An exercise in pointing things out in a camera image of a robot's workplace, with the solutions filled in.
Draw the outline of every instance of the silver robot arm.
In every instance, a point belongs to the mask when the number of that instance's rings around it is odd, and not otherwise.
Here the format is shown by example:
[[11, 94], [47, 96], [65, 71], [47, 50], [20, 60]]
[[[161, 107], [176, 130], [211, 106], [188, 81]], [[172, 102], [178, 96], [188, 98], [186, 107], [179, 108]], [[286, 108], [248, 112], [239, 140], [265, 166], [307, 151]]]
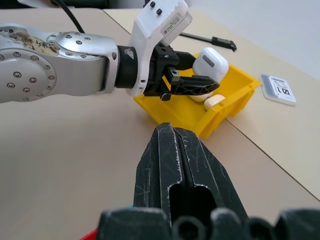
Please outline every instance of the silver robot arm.
[[111, 93], [115, 87], [141, 95], [155, 46], [168, 46], [191, 21], [184, 0], [149, 2], [134, 22], [128, 46], [106, 36], [0, 23], [0, 103]]

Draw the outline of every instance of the yellow box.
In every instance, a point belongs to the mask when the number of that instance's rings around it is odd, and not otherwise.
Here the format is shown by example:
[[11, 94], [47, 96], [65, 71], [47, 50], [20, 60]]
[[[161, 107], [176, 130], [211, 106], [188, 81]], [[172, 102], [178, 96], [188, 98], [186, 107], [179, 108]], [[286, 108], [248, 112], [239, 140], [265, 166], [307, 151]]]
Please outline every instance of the yellow box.
[[[181, 76], [194, 75], [192, 69], [179, 71]], [[246, 74], [239, 68], [229, 65], [229, 70], [213, 94], [220, 94], [225, 99], [208, 111], [204, 102], [196, 102], [188, 96], [171, 96], [169, 101], [160, 97], [134, 97], [134, 100], [158, 123], [171, 123], [195, 132], [199, 137], [207, 138], [227, 117], [235, 117], [247, 104], [260, 86], [260, 81]]]

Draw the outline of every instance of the white wall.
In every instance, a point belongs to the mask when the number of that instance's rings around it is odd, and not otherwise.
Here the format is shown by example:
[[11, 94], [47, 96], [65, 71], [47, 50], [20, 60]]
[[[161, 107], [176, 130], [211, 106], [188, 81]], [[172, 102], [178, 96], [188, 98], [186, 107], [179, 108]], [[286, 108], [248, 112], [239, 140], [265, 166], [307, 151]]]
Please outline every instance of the white wall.
[[320, 80], [320, 0], [194, 0], [192, 4]]
[[109, 0], [111, 9], [140, 9], [145, 0]]

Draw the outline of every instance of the beige table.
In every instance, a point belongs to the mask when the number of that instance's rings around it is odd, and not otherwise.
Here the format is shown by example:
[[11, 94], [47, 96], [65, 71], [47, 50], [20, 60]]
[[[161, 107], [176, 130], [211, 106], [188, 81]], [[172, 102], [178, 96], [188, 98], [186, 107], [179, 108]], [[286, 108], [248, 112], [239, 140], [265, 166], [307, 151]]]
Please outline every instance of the beige table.
[[[139, 9], [106, 12], [129, 33]], [[320, 199], [320, 81], [267, 53], [243, 37], [231, 32], [205, 14], [190, 9], [193, 21], [186, 33], [207, 38], [217, 36], [233, 40], [238, 50], [217, 49], [231, 64], [259, 78], [261, 74], [284, 78], [297, 99], [295, 107], [265, 99], [261, 88], [236, 118], [228, 119], [237, 129], [268, 154], [302, 186]], [[171, 46], [177, 51], [197, 53], [210, 43], [178, 37]]]
[[[88, 33], [128, 43], [103, 11], [73, 12]], [[1, 10], [0, 22], [76, 30], [60, 9]], [[96, 227], [102, 210], [132, 204], [136, 166], [156, 123], [125, 91], [3, 103], [0, 113], [1, 240], [76, 240]], [[229, 122], [205, 144], [250, 216], [273, 222], [284, 208], [320, 207]]]

